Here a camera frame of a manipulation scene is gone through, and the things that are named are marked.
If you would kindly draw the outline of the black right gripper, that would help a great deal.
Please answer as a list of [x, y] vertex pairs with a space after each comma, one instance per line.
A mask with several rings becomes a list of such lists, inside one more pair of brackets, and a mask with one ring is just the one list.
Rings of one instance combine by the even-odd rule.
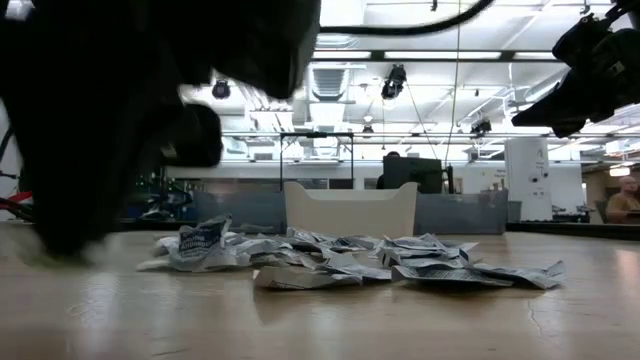
[[602, 16], [584, 13], [552, 48], [569, 71], [545, 96], [512, 118], [520, 127], [580, 131], [639, 102], [639, 0], [614, 1]]

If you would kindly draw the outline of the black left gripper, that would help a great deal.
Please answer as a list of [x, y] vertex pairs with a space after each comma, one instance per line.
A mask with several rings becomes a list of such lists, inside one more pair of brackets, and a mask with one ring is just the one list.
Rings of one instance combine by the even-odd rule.
[[180, 119], [180, 86], [219, 71], [286, 99], [319, 29], [316, 1], [3, 2], [1, 97], [44, 250], [103, 242], [160, 162], [142, 148]]

